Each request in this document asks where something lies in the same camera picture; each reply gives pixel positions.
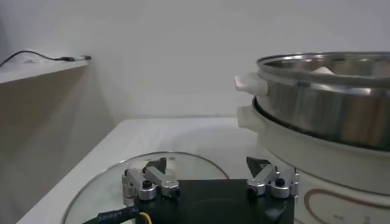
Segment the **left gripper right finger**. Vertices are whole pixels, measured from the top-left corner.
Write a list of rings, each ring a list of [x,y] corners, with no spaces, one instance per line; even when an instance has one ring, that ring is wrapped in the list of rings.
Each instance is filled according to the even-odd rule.
[[[270,194],[286,199],[299,196],[299,173],[295,167],[278,167],[266,159],[246,158],[252,178],[247,180],[247,191],[254,197]]]

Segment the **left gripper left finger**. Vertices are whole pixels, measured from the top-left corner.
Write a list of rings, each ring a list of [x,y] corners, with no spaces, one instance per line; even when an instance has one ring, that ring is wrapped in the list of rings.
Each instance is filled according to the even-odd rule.
[[[127,168],[122,174],[122,200],[125,206],[157,197],[180,197],[179,181],[166,174],[166,158],[149,161],[142,169]]]

